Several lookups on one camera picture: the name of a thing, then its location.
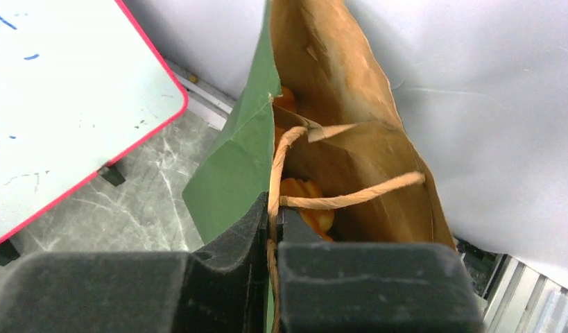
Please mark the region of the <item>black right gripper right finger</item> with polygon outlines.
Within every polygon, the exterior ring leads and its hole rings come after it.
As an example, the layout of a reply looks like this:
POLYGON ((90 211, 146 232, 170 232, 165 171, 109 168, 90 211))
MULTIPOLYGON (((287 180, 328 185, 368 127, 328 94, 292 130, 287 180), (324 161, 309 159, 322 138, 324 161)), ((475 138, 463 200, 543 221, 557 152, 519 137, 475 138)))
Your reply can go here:
POLYGON ((441 244, 323 241, 279 212, 282 332, 482 332, 470 277, 441 244))

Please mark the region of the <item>green brown paper bag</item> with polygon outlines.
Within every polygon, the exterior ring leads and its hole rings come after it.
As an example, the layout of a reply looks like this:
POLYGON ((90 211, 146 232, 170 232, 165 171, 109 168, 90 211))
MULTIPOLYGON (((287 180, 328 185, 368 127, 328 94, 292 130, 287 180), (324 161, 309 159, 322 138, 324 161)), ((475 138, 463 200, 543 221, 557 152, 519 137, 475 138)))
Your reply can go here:
POLYGON ((293 178, 335 202, 321 233, 455 249, 433 176, 342 1, 266 2, 246 87, 182 197, 209 241, 262 192, 275 216, 293 178))

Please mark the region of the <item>aluminium frame rail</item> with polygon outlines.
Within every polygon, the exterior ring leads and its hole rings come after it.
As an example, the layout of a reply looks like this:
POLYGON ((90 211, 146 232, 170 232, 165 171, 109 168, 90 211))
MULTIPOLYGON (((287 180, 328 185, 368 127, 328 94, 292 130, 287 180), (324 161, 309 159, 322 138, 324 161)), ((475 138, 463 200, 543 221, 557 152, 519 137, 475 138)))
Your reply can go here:
POLYGON ((568 289, 517 258, 457 240, 484 332, 568 332, 568 289))

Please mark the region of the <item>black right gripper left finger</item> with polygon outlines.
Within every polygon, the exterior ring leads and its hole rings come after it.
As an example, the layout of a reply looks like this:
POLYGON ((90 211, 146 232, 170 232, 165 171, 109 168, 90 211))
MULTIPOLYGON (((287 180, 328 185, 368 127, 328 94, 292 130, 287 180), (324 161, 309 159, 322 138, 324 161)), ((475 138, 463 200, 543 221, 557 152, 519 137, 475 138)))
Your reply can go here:
POLYGON ((266 205, 192 253, 27 257, 0 290, 0 332, 264 332, 266 205))

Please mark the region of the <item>red framed whiteboard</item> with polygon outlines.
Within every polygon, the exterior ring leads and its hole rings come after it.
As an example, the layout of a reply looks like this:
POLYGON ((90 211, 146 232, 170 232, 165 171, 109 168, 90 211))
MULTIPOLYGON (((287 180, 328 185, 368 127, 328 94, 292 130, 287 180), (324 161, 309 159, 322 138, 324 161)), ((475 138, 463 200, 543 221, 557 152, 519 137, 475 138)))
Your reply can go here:
POLYGON ((0 265, 10 238, 184 113, 123 1, 0 1, 0 265))

